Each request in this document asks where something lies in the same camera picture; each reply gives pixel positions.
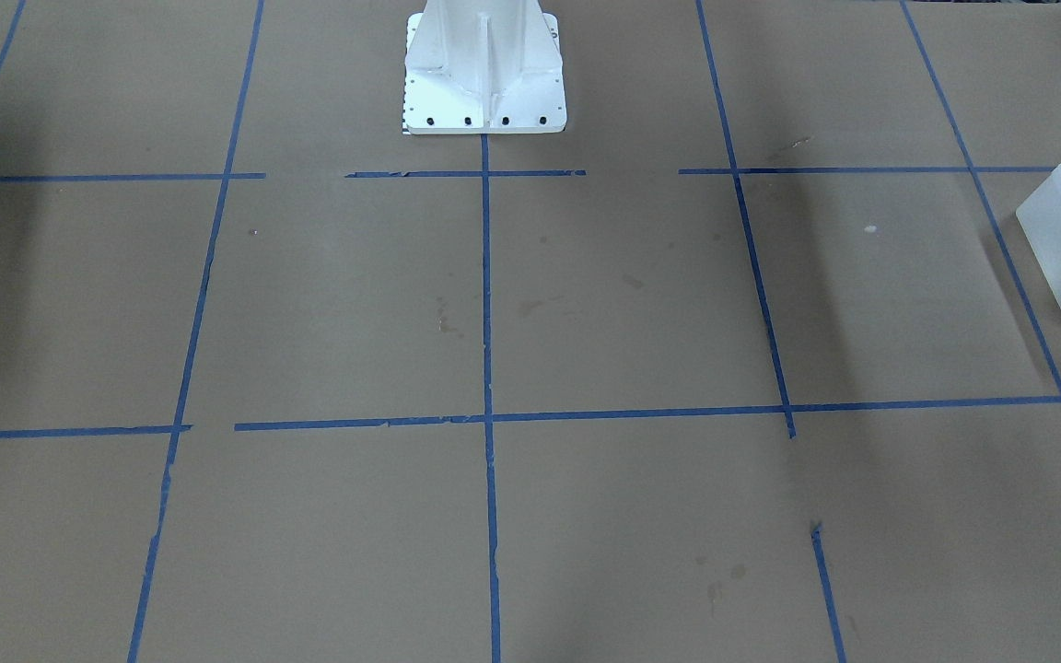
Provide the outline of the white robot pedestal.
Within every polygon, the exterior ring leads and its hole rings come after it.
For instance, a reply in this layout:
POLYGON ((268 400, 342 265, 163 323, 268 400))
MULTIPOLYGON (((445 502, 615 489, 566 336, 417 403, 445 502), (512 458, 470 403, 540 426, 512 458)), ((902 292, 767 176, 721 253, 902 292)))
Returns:
POLYGON ((566 130, 559 22, 539 1, 428 1, 405 38, 405 134, 566 130))

